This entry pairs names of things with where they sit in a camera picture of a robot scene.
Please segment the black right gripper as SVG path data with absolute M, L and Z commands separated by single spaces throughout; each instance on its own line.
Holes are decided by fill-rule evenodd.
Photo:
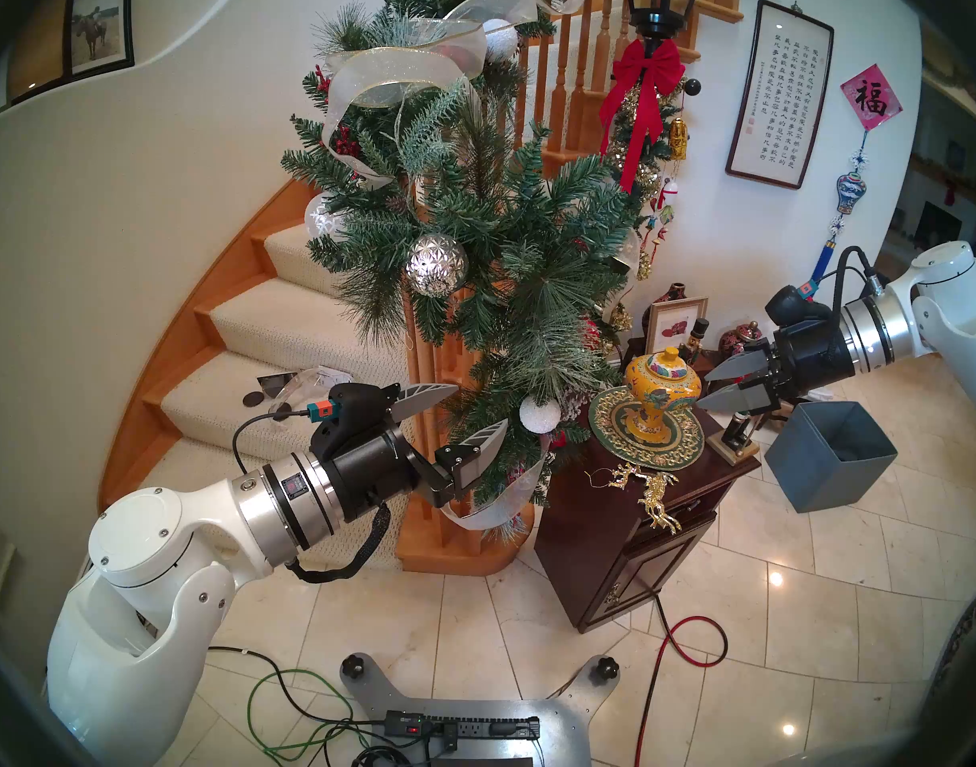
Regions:
M 770 319 L 777 326 L 773 350 L 745 351 L 724 360 L 707 373 L 706 382 L 733 385 L 711 391 L 696 406 L 710 413 L 763 414 L 779 409 L 783 401 L 800 399 L 811 389 L 856 374 L 840 316 L 802 319 L 771 315 Z M 766 385 L 736 385 L 769 369 L 771 380 Z

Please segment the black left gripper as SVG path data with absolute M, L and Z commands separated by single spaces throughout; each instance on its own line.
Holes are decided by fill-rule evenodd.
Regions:
M 458 385 L 444 382 L 419 382 L 407 387 L 393 383 L 382 388 L 396 423 L 437 406 L 458 391 Z M 480 480 L 495 461 L 507 430 L 508 419 L 504 418 L 461 443 L 439 448 L 435 463 L 431 463 L 398 427 L 385 425 L 356 438 L 352 447 L 342 445 L 336 452 L 322 447 L 321 466 L 346 523 L 411 491 L 442 507 L 456 496 L 464 496 Z

